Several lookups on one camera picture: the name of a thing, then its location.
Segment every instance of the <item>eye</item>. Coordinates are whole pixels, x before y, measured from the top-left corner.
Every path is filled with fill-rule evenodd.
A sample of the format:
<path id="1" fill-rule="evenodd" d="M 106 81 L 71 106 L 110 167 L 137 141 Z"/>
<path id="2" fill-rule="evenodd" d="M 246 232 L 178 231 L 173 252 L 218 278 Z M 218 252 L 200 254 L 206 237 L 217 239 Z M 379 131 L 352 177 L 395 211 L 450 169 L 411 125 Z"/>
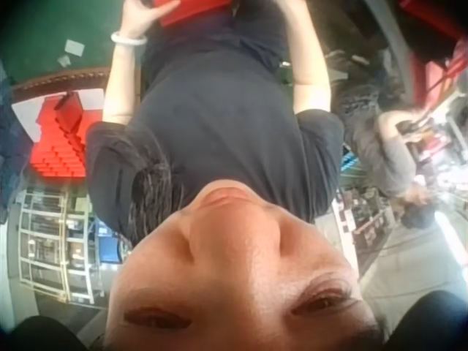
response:
<path id="1" fill-rule="evenodd" d="M 351 290 L 329 289 L 314 295 L 312 298 L 294 308 L 292 314 L 313 314 L 326 309 L 339 308 L 351 301 Z"/>
<path id="2" fill-rule="evenodd" d="M 124 319 L 133 325 L 169 331 L 187 329 L 192 324 L 191 320 L 160 309 L 140 309 L 127 312 Z"/>

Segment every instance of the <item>woman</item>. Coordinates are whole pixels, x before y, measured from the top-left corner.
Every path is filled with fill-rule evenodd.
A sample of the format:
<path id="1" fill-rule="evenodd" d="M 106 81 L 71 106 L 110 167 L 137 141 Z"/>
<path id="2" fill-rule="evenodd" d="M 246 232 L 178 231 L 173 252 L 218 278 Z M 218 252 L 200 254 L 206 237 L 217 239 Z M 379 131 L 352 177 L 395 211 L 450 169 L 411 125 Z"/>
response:
<path id="1" fill-rule="evenodd" d="M 369 350 L 380 333 L 355 272 L 310 225 L 335 194 L 343 128 L 305 0 L 241 1 L 234 18 L 217 10 L 151 37 L 134 113 L 128 44 L 177 5 L 125 1 L 104 123 L 88 133 L 94 209 L 135 246 L 106 344 Z M 286 34 L 294 104 L 273 76 Z"/>
<path id="2" fill-rule="evenodd" d="M 385 94 L 380 90 L 374 83 L 343 83 L 333 95 L 333 111 L 343 122 L 344 142 L 391 200 L 401 223 L 409 229 L 426 229 L 434 224 L 436 207 L 429 190 L 415 182 L 417 165 L 407 147 L 421 141 L 422 135 L 403 136 L 397 128 L 403 122 L 420 122 L 424 112 L 384 112 L 380 101 L 385 101 Z"/>

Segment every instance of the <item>short sleeve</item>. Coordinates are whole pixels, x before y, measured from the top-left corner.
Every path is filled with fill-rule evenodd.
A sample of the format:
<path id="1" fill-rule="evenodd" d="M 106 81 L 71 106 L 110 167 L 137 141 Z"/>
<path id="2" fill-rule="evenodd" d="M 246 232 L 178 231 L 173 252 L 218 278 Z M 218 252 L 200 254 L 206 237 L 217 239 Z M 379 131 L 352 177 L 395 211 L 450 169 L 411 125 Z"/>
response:
<path id="1" fill-rule="evenodd" d="M 343 157 L 343 123 L 323 110 L 307 110 L 297 115 L 301 129 L 309 181 L 312 214 L 326 214 L 335 198 Z"/>
<path id="2" fill-rule="evenodd" d="M 99 122 L 86 136 L 86 180 L 96 215 L 112 230 L 125 233 L 132 185 L 140 166 L 125 143 L 126 126 Z"/>

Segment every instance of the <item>red stacked boxes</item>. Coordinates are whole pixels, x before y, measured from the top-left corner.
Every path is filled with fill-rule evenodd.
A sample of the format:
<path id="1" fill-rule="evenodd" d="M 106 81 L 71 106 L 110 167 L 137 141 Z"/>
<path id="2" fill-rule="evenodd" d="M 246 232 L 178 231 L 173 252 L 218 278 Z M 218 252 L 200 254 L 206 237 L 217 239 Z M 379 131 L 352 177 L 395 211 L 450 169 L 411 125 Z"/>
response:
<path id="1" fill-rule="evenodd" d="M 83 111 L 77 93 L 46 98 L 37 119 L 42 136 L 32 150 L 33 168 L 44 177 L 83 178 L 86 130 L 101 119 L 100 110 Z"/>

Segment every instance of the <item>red object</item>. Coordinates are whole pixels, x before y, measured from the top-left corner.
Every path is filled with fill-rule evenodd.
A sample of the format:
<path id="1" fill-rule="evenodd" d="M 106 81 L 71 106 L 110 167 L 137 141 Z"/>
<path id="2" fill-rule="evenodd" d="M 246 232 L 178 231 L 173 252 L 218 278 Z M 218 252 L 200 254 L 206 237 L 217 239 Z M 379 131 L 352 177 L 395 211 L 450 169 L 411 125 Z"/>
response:
<path id="1" fill-rule="evenodd" d="M 423 64 L 414 55 L 412 71 L 415 82 L 415 102 L 421 108 L 437 106 L 444 94 L 452 88 L 460 74 L 468 68 L 468 39 L 458 42 L 453 58 L 446 67 L 435 62 Z"/>
<path id="2" fill-rule="evenodd" d="M 55 107 L 58 125 L 65 132 L 71 133 L 80 123 L 83 115 L 80 97 L 77 93 L 67 94 Z"/>
<path id="3" fill-rule="evenodd" d="M 436 4 L 429 3 L 427 0 L 400 0 L 400 6 L 452 39 L 459 40 L 464 36 L 463 29 Z"/>
<path id="4" fill-rule="evenodd" d="M 153 4 L 155 7 L 158 7 L 171 1 L 153 0 Z M 162 26 L 169 26 L 201 12 L 225 7 L 230 4 L 231 0 L 181 0 L 181 4 L 174 11 L 161 19 L 161 24 Z"/>
<path id="5" fill-rule="evenodd" d="M 77 93 L 46 98 L 37 119 L 42 135 L 32 149 L 32 167 L 43 177 L 85 177 L 86 131 L 100 120 L 102 111 L 83 111 Z"/>

